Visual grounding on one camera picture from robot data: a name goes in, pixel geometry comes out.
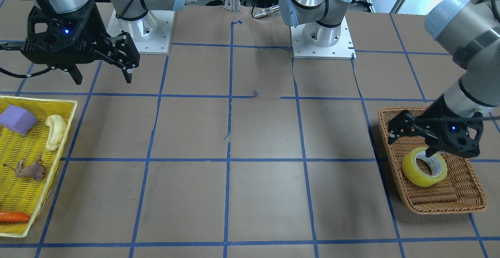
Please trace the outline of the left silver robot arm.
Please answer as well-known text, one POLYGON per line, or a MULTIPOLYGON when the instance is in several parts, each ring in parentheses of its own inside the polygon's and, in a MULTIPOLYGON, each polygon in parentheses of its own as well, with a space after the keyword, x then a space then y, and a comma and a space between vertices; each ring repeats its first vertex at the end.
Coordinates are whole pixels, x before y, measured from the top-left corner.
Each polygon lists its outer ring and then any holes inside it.
MULTIPOLYGON (((287 26, 304 25, 306 41, 326 48, 337 43, 352 1, 279 0, 279 7, 287 26)), ((386 142, 418 136, 427 144, 427 157, 476 157, 483 122, 499 106, 499 0, 443 0, 427 14, 424 27, 465 73, 422 115, 402 110, 393 117, 386 142)))

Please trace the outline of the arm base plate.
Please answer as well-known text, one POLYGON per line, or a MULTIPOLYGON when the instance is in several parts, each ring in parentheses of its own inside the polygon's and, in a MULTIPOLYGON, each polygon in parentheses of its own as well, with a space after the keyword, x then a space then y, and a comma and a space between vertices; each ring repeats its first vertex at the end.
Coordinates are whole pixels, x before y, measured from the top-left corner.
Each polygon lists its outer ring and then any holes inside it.
POLYGON ((346 17, 334 28, 323 27, 316 22, 293 26, 290 35, 295 59, 357 58, 346 17))
POLYGON ((125 21, 113 11, 107 32, 113 37, 128 32, 140 54, 168 55, 175 15, 175 11, 154 10, 142 19, 125 21))

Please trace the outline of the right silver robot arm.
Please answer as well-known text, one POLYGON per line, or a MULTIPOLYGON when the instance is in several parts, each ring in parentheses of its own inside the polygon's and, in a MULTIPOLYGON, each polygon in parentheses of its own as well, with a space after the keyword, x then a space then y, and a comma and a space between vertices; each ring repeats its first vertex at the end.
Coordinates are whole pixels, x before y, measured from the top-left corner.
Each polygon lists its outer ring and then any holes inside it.
POLYGON ((18 49, 38 65, 68 73, 80 85, 79 64, 102 60, 120 68, 127 83, 139 66, 136 42, 160 32, 153 11, 178 11, 185 0, 111 0, 117 35, 107 32, 95 0, 32 0, 27 18, 27 38, 18 49))

